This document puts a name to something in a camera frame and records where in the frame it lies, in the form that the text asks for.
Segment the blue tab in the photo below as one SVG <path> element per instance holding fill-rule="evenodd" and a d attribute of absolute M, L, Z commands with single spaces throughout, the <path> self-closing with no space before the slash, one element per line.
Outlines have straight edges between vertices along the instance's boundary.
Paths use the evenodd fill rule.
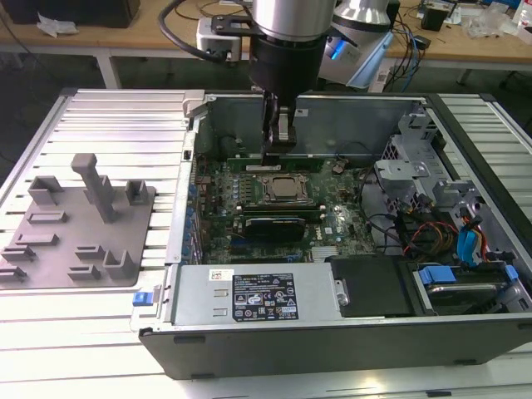
<path fill-rule="evenodd" d="M 450 266 L 425 266 L 419 275 L 423 285 L 456 282 Z"/>
<path fill-rule="evenodd" d="M 506 271 L 506 274 L 508 274 L 508 278 L 510 279 L 510 281 L 515 281 L 515 280 L 519 279 L 519 275 L 517 274 L 517 270 L 515 270 L 515 267 L 512 266 L 511 264 L 507 264 L 505 266 L 505 271 Z"/>
<path fill-rule="evenodd" d="M 133 306 L 151 306 L 153 305 L 153 293 L 134 293 Z"/>

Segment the white label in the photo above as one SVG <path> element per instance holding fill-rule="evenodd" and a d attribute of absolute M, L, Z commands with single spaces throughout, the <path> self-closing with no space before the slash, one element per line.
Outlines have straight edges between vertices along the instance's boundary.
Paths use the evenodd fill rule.
<path fill-rule="evenodd" d="M 209 281 L 232 281 L 234 269 L 212 268 L 209 270 Z"/>
<path fill-rule="evenodd" d="M 296 110 L 296 114 L 295 114 L 296 118 L 306 118 L 307 116 L 308 116 L 308 110 L 307 109 L 298 108 Z"/>
<path fill-rule="evenodd" d="M 384 83 L 387 78 L 388 78 L 388 71 L 386 71 L 386 73 L 379 73 L 379 75 L 377 76 L 377 82 Z"/>
<path fill-rule="evenodd" d="M 274 165 L 274 166 L 246 165 L 246 172 L 276 172 L 279 170 L 281 170 L 281 165 Z"/>

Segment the black cable cord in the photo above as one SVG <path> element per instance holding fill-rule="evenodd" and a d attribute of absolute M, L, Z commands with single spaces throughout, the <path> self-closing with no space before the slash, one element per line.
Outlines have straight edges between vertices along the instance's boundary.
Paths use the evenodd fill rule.
<path fill-rule="evenodd" d="M 44 65 L 41 60 L 39 60 L 39 58 L 32 53 L 32 51 L 26 47 L 26 45 L 17 37 L 17 35 L 15 35 L 15 33 L 13 32 L 13 30 L 9 27 L 9 25 L 7 24 L 7 21 L 6 21 L 6 18 L 4 18 L 4 16 L 2 15 L 2 13 L 0 12 L 0 21 L 2 21 L 2 24 L 4 27 L 6 27 L 7 31 L 9 32 L 9 34 L 11 35 L 11 37 L 13 38 L 13 40 L 15 42 L 18 43 L 18 45 L 20 47 L 22 47 L 24 49 L 24 51 L 30 56 L 32 57 L 36 63 L 39 64 L 39 66 L 44 70 L 46 71 L 46 73 L 48 75 L 50 75 L 50 77 L 53 79 L 53 81 L 59 85 L 60 87 L 63 87 L 63 83 L 61 81 L 61 79 L 59 79 L 57 76 L 55 76 L 48 68 L 46 65 Z"/>
<path fill-rule="evenodd" d="M 362 216 L 362 220 L 364 220 L 365 222 L 369 223 L 375 230 L 380 231 L 384 235 L 386 235 L 386 236 L 390 237 L 391 239 L 393 239 L 393 240 L 397 241 L 398 243 L 400 243 L 401 240 L 399 239 L 399 237 L 397 237 L 396 235 L 390 233 L 389 231 L 386 231 L 381 226 L 378 226 L 377 224 L 374 224 L 367 217 L 366 212 L 364 211 L 364 208 L 362 207 L 362 192 L 364 190 L 364 185 L 366 185 L 367 178 L 372 173 L 372 170 L 373 170 L 372 166 L 367 168 L 367 172 L 364 174 L 364 177 L 362 177 L 362 180 L 360 181 L 360 183 L 358 185 L 358 208 L 360 210 L 360 215 Z"/>
<path fill-rule="evenodd" d="M 198 9 L 199 13 L 201 15 L 203 15 L 204 17 L 212 18 L 212 17 L 214 17 L 215 14 L 211 14 L 210 12 L 206 12 L 205 9 L 208 6 L 212 6 L 213 4 L 216 4 L 218 2 L 219 2 L 219 0 L 214 0 L 212 2 L 208 2 L 208 3 L 204 4 L 203 6 L 199 6 L 198 4 L 196 4 L 196 8 Z M 238 14 L 239 12 L 245 11 L 246 7 L 241 2 L 239 2 L 238 0 L 233 0 L 233 2 L 235 4 L 238 4 L 239 6 L 241 6 L 244 10 L 233 11 L 233 12 L 230 12 L 229 14 L 225 14 L 225 16 L 235 15 L 235 14 Z"/>
<path fill-rule="evenodd" d="M 208 2 L 208 3 L 204 4 L 203 6 L 199 6 L 198 4 L 196 4 L 196 8 L 198 9 L 199 13 L 200 13 L 201 15 L 203 15 L 204 17 L 213 17 L 213 14 L 210 14 L 209 12 L 206 12 L 206 11 L 205 11 L 205 8 L 208 7 L 208 6 L 212 6 L 213 4 L 216 4 L 217 2 L 218 2 L 218 0 L 215 1 L 215 2 Z M 240 3 L 238 0 L 233 0 L 233 2 L 234 2 L 235 4 L 238 4 L 239 6 L 241 6 L 243 10 L 238 10 L 238 11 L 231 12 L 231 13 L 229 13 L 229 14 L 225 14 L 225 15 L 234 15 L 234 14 L 238 14 L 239 12 L 244 11 L 244 12 L 248 15 L 248 17 L 252 17 L 252 16 L 251 16 L 251 12 L 249 11 L 249 8 L 248 8 L 245 4 Z M 196 22 L 198 22 L 198 21 L 200 20 L 200 19 L 197 18 L 197 17 L 191 17 L 191 16 L 189 16 L 189 15 L 184 15 L 181 11 L 179 11 L 179 9 L 178 9 L 177 7 L 174 8 L 174 12 L 175 12 L 175 14 L 177 14 L 179 17 L 182 17 L 182 18 L 184 18 L 184 19 L 186 19 L 186 20 L 189 20 L 189 21 L 196 21 Z"/>
<path fill-rule="evenodd" d="M 185 0 L 173 0 L 172 2 L 170 2 L 170 4 L 163 8 L 163 10 L 159 14 L 159 17 L 157 18 L 160 31 L 168 38 L 168 40 L 170 40 L 184 52 L 188 52 L 189 54 L 201 58 L 202 60 L 214 62 L 217 64 L 224 63 L 224 58 L 214 56 L 212 54 L 209 54 L 208 52 L 202 52 L 200 49 L 193 47 L 190 44 L 179 39 L 166 25 L 165 19 L 184 1 Z"/>
<path fill-rule="evenodd" d="M 386 229 L 386 231 L 395 230 L 395 226 L 390 226 Z M 384 245 L 378 245 L 375 247 L 375 249 L 383 248 L 382 253 L 385 254 L 388 248 L 402 248 L 402 245 L 388 245 L 388 236 L 387 234 L 384 234 Z"/>
<path fill-rule="evenodd" d="M 395 30 L 396 32 L 399 32 L 401 35 L 404 35 L 406 49 L 405 49 L 405 54 L 404 54 L 403 58 L 401 59 L 401 63 L 399 64 L 399 66 L 397 68 L 394 68 L 394 71 L 392 73 L 392 78 L 384 86 L 384 90 L 386 90 L 390 85 L 392 85 L 392 88 L 393 88 L 394 83 L 398 79 L 401 79 L 402 77 L 404 77 L 406 75 L 406 72 L 408 71 L 408 69 L 410 67 L 411 60 L 412 60 L 412 58 L 414 56 L 414 54 L 413 54 L 413 46 L 411 44 L 411 32 L 412 32 L 412 30 L 410 29 L 410 27 L 408 25 L 406 25 L 403 22 L 402 16 L 401 16 L 400 13 L 397 14 L 397 17 L 399 18 L 399 22 L 396 21 L 396 23 L 402 27 L 402 31 L 403 32 L 401 30 L 398 30 L 397 28 L 393 28 L 393 30 Z M 407 58 L 408 58 L 408 63 L 406 64 L 406 66 L 404 66 L 404 68 L 402 70 L 402 74 L 399 75 L 400 70 L 401 70 L 402 66 L 404 65 L 405 60 Z"/>
<path fill-rule="evenodd" d="M 351 144 L 356 144 L 356 145 L 359 145 L 361 146 L 364 150 L 366 150 L 368 152 L 368 154 L 372 154 L 372 151 L 367 147 L 367 145 L 365 145 L 364 143 L 362 143 L 361 141 L 359 140 L 341 140 L 340 141 L 341 143 L 344 143 L 345 145 L 351 145 Z"/>
<path fill-rule="evenodd" d="M 188 21 L 196 21 L 196 22 L 198 22 L 198 21 L 200 20 L 199 18 L 196 18 L 196 17 L 189 17 L 188 15 L 184 15 L 184 14 L 182 14 L 182 13 L 177 9 L 177 7 L 174 8 L 174 12 L 175 12 L 175 14 L 177 14 L 178 17 L 182 17 L 182 18 L 184 18 L 184 19 L 186 19 L 186 20 L 188 20 Z"/>

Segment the aluminum extrusion table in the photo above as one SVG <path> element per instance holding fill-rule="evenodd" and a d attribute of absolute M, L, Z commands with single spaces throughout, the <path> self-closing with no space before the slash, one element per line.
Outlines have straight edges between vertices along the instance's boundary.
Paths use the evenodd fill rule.
<path fill-rule="evenodd" d="M 183 106 L 203 95 L 202 91 L 89 90 L 57 100 L 0 189 L 0 245 L 9 242 L 31 202 L 27 187 L 33 176 L 55 175 L 62 185 L 81 185 L 79 176 L 69 170 L 77 152 L 95 152 L 99 170 L 112 181 L 146 179 L 158 195 L 136 286 L 0 292 L 2 397 L 387 398 L 426 397 L 427 391 L 468 398 L 530 397 L 530 344 L 470 367 L 193 382 L 166 377 L 130 330 L 131 300 L 133 292 L 158 283 L 165 272 L 165 246 L 187 126 Z M 530 139 L 496 102 L 479 96 L 442 98 L 532 217 Z M 459 158 L 452 152 L 448 155 L 459 173 L 467 176 Z"/>

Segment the warning label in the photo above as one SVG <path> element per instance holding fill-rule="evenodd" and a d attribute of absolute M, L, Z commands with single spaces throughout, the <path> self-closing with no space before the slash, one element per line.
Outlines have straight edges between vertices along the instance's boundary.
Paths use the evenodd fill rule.
<path fill-rule="evenodd" d="M 233 319 L 237 322 L 297 320 L 293 274 L 233 276 Z"/>

